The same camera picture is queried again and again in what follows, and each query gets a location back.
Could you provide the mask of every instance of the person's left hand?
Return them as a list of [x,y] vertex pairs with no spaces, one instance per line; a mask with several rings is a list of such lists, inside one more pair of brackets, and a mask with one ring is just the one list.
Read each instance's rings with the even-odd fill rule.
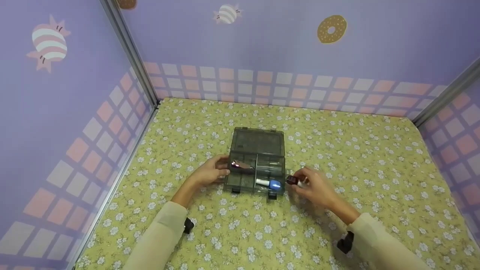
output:
[[213,158],[205,161],[198,167],[186,180],[198,185],[205,186],[215,182],[220,176],[225,176],[230,173],[228,170],[228,155],[216,155]]

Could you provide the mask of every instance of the beige sleeve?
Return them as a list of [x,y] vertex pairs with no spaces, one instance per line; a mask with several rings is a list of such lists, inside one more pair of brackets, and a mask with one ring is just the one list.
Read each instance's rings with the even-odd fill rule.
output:
[[359,254],[372,269],[430,269],[368,213],[361,214],[347,230],[355,234],[352,247],[354,254]]
[[124,270],[163,270],[180,240],[187,217],[185,207],[167,202],[140,238]]

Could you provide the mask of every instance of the yellow floral tablecloth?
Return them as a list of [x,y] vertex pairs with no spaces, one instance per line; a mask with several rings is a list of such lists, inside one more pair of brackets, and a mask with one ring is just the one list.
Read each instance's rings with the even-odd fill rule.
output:
[[[448,187],[415,126],[406,118],[165,99],[123,177],[78,269],[121,269],[142,232],[204,160],[228,153],[236,126],[285,133],[288,169],[309,164],[336,191],[432,269],[478,269]],[[367,269],[335,244],[345,226],[331,213],[313,216],[297,198],[202,190],[190,208],[196,224],[166,269]]]

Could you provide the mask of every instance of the hand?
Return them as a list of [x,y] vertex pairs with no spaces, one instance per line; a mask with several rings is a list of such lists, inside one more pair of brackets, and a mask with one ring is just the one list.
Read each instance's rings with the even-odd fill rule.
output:
[[187,178],[186,182],[193,183],[197,186],[211,184],[218,180],[220,176],[225,176],[230,173],[230,170],[227,170],[227,162],[228,155],[216,155],[198,167]]
[[308,199],[313,204],[330,209],[341,200],[323,172],[311,167],[303,167],[296,171],[293,176],[309,184],[308,188],[301,188],[297,185],[291,187],[298,195]]

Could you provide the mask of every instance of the person's right hand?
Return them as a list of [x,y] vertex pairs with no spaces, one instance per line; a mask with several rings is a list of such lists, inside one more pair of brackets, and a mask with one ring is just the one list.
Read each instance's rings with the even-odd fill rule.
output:
[[304,183],[308,183],[308,185],[305,185],[306,188],[292,185],[291,188],[313,204],[330,209],[337,201],[341,200],[323,172],[311,167],[303,167],[296,171],[293,176]]

